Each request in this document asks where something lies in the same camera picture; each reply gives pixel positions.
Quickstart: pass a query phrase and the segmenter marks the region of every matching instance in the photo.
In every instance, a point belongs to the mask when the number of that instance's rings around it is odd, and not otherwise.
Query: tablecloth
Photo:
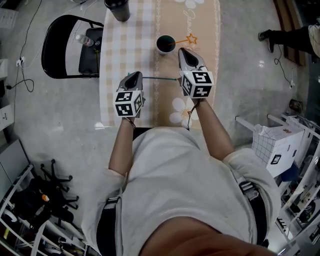
[[[135,71],[144,77],[179,78],[178,50],[185,47],[204,58],[214,77],[214,87],[207,98],[213,106],[217,84],[220,47],[220,3],[218,0],[129,0],[130,19],[117,21],[107,10],[100,60],[99,100],[104,126],[119,126],[113,107],[113,93],[120,81]],[[193,34],[197,44],[176,44],[173,53],[160,55],[156,40],[171,35],[176,41]],[[137,127],[183,126],[193,102],[183,96],[178,81],[143,79],[146,99]],[[191,115],[191,128],[200,128],[196,111]]]

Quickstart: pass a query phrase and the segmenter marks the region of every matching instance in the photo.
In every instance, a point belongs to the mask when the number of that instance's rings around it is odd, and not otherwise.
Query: person
[[[310,25],[292,31],[266,30],[258,34],[259,41],[268,40],[268,49],[284,45],[320,58],[320,26]]]
[[[257,187],[267,232],[281,207],[275,180],[251,149],[235,151],[205,99],[195,107],[208,152],[183,127],[152,128],[133,141],[135,119],[121,121],[108,169],[87,186],[81,227],[97,252],[109,242],[101,234],[115,239],[103,211],[120,195],[116,255],[274,255],[256,245],[255,215],[238,181]]]

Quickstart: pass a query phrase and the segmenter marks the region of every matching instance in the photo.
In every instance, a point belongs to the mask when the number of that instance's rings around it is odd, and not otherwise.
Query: black coffee cup
[[[169,54],[176,48],[176,40],[168,34],[161,35],[156,41],[156,49],[162,54]]]
[[[128,2],[129,0],[104,0],[105,6],[119,22],[126,22],[130,18]]]

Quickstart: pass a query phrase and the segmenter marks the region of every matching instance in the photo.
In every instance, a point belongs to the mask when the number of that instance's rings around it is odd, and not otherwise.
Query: black shoe
[[[266,39],[268,39],[269,36],[268,36],[268,30],[267,31],[264,31],[264,32],[261,32],[258,34],[258,40],[261,42],[261,41],[264,41]]]
[[[275,50],[275,44],[270,39],[268,40],[268,49],[270,53],[273,53]]]

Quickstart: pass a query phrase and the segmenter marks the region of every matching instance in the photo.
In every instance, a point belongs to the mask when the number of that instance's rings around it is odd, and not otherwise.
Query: concrete floor
[[[0,31],[1,57],[9,59],[6,84],[15,84],[15,62],[39,1],[22,4],[14,29]],[[23,49],[25,67],[42,47],[46,31],[55,18],[67,13],[82,16],[93,1],[81,5],[81,10],[80,6],[71,9],[75,3],[69,0],[43,0]],[[271,54],[266,43],[257,39],[263,30],[280,29],[273,1],[220,0],[220,8],[221,47],[214,110],[233,141],[242,144],[250,141],[251,133],[235,123],[235,116],[242,116],[253,124],[268,125],[267,114],[279,116],[297,88],[290,89],[281,68],[274,64],[274,58],[280,55],[278,47]],[[86,11],[85,18],[104,23],[105,14],[103,0],[98,0]],[[67,66],[74,71],[78,69],[80,49],[81,45],[75,42],[68,47]],[[296,65],[289,60],[282,58],[281,62],[288,78],[294,68],[293,77],[298,76],[295,83],[299,81],[301,88],[308,85],[306,68],[299,68],[297,72]],[[34,80],[34,92],[29,93],[23,84],[17,86],[12,136],[21,140],[37,168],[40,163],[49,163],[54,158],[58,173],[73,175],[70,189],[80,196],[79,209],[74,211],[75,223],[79,226],[82,199],[91,189],[87,180],[108,166],[117,128],[95,129],[95,124],[100,122],[97,79],[52,79],[42,69],[41,52],[24,70],[24,75]],[[14,90],[6,92],[6,99],[12,105],[14,93]],[[194,134],[201,136],[200,131]]]

